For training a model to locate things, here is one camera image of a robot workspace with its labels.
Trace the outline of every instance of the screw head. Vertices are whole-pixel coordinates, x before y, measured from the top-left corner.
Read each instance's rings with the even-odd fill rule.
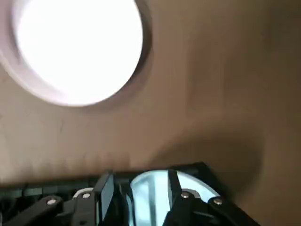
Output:
[[[181,196],[184,198],[184,199],[188,199],[189,198],[189,193],[188,192],[182,192]]]
[[[222,205],[222,200],[219,199],[219,198],[214,199],[213,202],[214,202],[216,205]]]
[[[83,194],[83,198],[84,198],[84,199],[89,198],[89,197],[90,197],[90,193],[84,193],[84,194]]]
[[[52,205],[52,204],[55,204],[56,203],[56,200],[55,199],[50,199],[47,201],[47,205]]]

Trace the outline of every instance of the metal screw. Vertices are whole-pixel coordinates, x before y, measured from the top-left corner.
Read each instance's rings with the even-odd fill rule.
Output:
[[[214,199],[213,202],[216,204],[216,205],[222,205],[222,200],[217,198],[217,199]]]
[[[181,196],[184,198],[184,199],[188,199],[189,198],[189,193],[188,192],[182,192]]]
[[[90,197],[90,193],[84,193],[84,194],[83,194],[83,198],[84,198],[84,199],[89,198],[89,197]]]
[[[56,200],[55,199],[50,199],[47,201],[47,205],[52,205],[55,204]]]

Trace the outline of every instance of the white disc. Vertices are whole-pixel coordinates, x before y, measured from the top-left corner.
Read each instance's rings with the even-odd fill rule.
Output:
[[[219,196],[218,193],[203,181],[183,172],[177,172],[182,190],[193,190],[196,197],[204,202]],[[135,220],[137,225],[161,226],[165,216],[170,211],[168,200],[168,172],[167,170],[148,171],[138,175],[131,182],[134,196]],[[132,226],[131,208],[129,225]]]
[[[28,0],[15,25],[24,62],[44,82],[83,102],[119,91],[140,59],[134,0]]]

